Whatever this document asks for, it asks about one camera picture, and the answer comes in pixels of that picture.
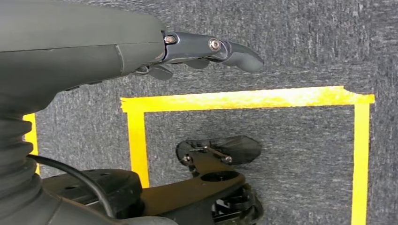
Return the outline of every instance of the screw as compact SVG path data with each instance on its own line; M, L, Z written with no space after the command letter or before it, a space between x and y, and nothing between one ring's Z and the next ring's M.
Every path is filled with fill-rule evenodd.
M191 160L191 157L189 155L184 156L183 160L185 162L189 162Z
M176 38L174 36L167 35L167 36L164 37L164 42L166 44L173 44L173 43L177 42L177 40L176 40Z
M220 50L220 48L221 48L221 43L220 43L220 41L218 40L218 39L216 39L216 38L211 38L210 40L209 40L209 47L210 47L210 49L212 50L212 51L218 51L218 50Z
M226 156L223 158L225 163L232 163L232 157L231 156Z

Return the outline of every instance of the wire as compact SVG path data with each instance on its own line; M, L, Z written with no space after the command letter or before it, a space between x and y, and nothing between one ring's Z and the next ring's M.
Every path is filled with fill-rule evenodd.
M58 162L56 160L46 158L43 156L28 155L27 157L34 159L36 162L38 162L40 164L47 165L47 166L62 170L64 172L66 172L67 174L75 177L76 179L82 181L98 197L98 201L104 207L106 214L111 218L115 218L115 214L114 214L112 207L107 199L107 195L105 194L105 191L93 179L91 179L90 177L88 177L87 175L82 173L81 171L73 168L72 166L69 166L62 162Z

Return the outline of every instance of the gray robot arm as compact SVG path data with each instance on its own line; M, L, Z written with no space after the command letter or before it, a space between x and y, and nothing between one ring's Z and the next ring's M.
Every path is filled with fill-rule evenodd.
M149 15L51 0L0 0L0 224L175 224L164 218L117 221L41 188L22 141L22 120L54 96L82 84L128 74L170 78L165 64L209 62L255 72L262 59L215 37L168 32Z

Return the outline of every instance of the black plastic part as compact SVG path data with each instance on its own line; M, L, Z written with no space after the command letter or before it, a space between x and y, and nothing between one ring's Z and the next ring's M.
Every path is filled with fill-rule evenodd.
M117 219L139 216L142 213L142 186L135 172L118 169L82 171L96 181L107 194ZM69 174L43 179L43 187L59 196L89 206L105 214L98 197L81 181Z
M136 195L128 194L141 187L134 172L108 169L84 173L108 193L117 218L161 216L179 225L253 225L262 217L264 209L244 175L210 151L190 151L186 156L192 179L145 188ZM96 196L81 185L69 175L44 179L48 190L104 213Z
M227 138L188 140L177 145L178 160L183 165L188 165L184 157L195 149L210 147L232 158L229 165L240 165L252 162L261 154L260 144L247 136L235 136Z
M215 53L209 47L209 40L214 38L213 36L184 32L164 32L164 36L173 36L176 42L166 45L166 55L163 58L163 63L181 63Z

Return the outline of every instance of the yellow masking tape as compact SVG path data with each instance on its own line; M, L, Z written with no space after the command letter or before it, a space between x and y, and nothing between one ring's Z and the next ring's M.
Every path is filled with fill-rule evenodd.
M146 112L355 105L351 224L366 224L369 107L375 102L374 95L349 92L343 86L329 86L121 98L121 100L123 112L126 112L128 117L131 168L139 174L145 188L149 187L144 118Z
M356 104L354 113L354 175L352 180L351 224L365 225L367 218L370 105Z
M149 174L144 116L143 112L132 111L127 115L127 123L129 128L131 169L139 174L141 185L146 188L149 187Z
M23 117L23 120L32 123L32 130L25 134L25 141L30 142L33 145L32 155L38 155L38 141L37 141L37 130L36 130L36 116L35 114L28 114ZM36 173L40 174L40 166L37 164Z
M121 100L123 111L129 113L370 104L374 102L375 97L349 92L344 86L331 86L136 97Z

